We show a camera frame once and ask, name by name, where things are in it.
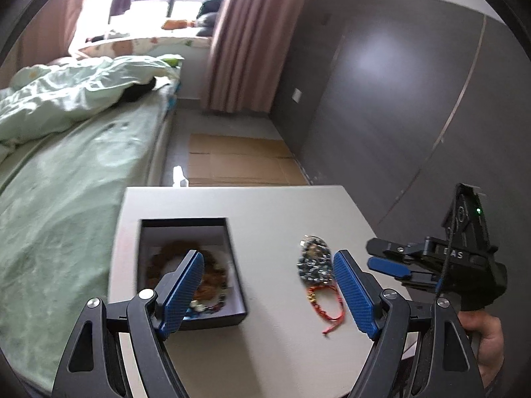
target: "open box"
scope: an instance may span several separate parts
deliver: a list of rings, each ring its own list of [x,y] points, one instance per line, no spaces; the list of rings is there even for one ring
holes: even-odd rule
[[[225,305],[219,311],[201,313],[196,318],[185,317],[180,331],[239,324],[248,311],[230,243],[227,220],[224,218],[142,220],[137,291],[145,288],[153,289],[156,286],[158,280],[153,279],[153,269],[155,269],[153,262],[157,263],[157,274],[161,278],[165,273],[176,270],[190,249],[211,253],[216,264],[226,272],[227,289],[219,291],[225,295]]]

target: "white table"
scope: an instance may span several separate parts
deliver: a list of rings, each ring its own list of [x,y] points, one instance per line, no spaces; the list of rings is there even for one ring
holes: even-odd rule
[[[141,219],[227,217],[249,315],[235,327],[177,332],[166,348],[190,398],[338,398],[357,379],[372,341],[350,313],[328,325],[313,310],[296,263],[304,235],[332,252],[348,249],[367,270],[365,243],[374,233],[343,187],[127,189],[116,229],[109,301],[136,290]],[[383,288],[408,298],[397,281],[375,274]],[[331,314],[333,296],[319,296]],[[128,335],[121,337],[135,398],[145,396]]]

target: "screw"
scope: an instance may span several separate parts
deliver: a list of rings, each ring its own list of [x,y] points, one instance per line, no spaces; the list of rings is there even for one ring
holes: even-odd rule
[[[437,299],[437,305],[441,308],[448,308],[450,306],[450,301],[446,298]]]
[[[140,299],[151,299],[155,292],[152,289],[144,289],[141,290],[138,296],[140,296]]]
[[[457,210],[457,219],[459,220],[459,223],[463,223],[465,220],[465,209],[462,206]]]
[[[383,291],[383,297],[386,299],[397,299],[397,292],[393,289],[385,289]]]
[[[98,305],[99,305],[98,298],[92,298],[90,301],[87,302],[87,307],[89,308],[96,308]]]

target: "pink curtain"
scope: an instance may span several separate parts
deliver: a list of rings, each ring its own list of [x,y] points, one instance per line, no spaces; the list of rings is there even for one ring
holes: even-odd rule
[[[203,108],[269,112],[304,0],[227,0],[214,32]]]
[[[84,0],[48,0],[30,21],[0,67],[5,88],[22,67],[68,56]]]

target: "bracelet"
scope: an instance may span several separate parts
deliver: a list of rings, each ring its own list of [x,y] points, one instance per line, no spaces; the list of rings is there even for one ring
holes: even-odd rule
[[[297,263],[299,276],[307,284],[331,284],[332,260],[330,249],[320,237],[305,236],[301,241],[302,256]]]
[[[172,242],[162,247],[158,254],[155,254],[147,268],[147,287],[154,289],[162,278],[162,271],[167,262],[176,257],[176,253],[197,250],[203,254],[204,273],[201,284],[193,296],[193,300],[188,307],[185,317],[197,318],[201,314],[213,314],[225,306],[227,296],[227,273],[216,263],[216,259],[209,251],[202,250],[197,242]],[[219,289],[221,293],[218,300],[213,305],[206,305],[203,301],[212,300]]]
[[[337,301],[339,302],[339,307],[341,307],[341,313],[339,313],[339,316],[337,317],[331,317],[327,314],[325,310],[321,308],[321,306],[317,303],[317,298],[315,296],[316,290],[324,290],[324,289],[330,289],[336,293]],[[307,290],[308,300],[312,304],[313,309],[319,316],[321,316],[324,320],[330,321],[332,323],[332,326],[325,329],[322,333],[323,335],[327,335],[328,332],[334,331],[341,323],[344,321],[344,304],[343,299],[341,298],[341,295],[339,294],[339,291],[337,290],[337,287],[331,286],[331,285],[319,285],[319,286],[311,286]]]
[[[214,305],[206,305],[203,301],[209,301],[218,292],[227,289],[227,273],[216,263],[214,256],[208,251],[202,250],[204,259],[204,273],[201,278],[201,284],[193,296],[192,302],[185,313],[185,317],[197,318],[202,314],[214,314],[225,307],[227,296],[224,292],[219,294],[218,301]]]
[[[332,326],[323,331],[323,335],[334,331],[344,321],[344,304],[334,281],[332,268],[332,256],[327,243],[320,237],[306,235],[301,241],[302,256],[297,268],[301,280],[310,287],[307,289],[307,297],[315,312],[326,321],[333,323]],[[331,317],[317,303],[316,290],[331,289],[337,295],[341,313],[338,317]]]

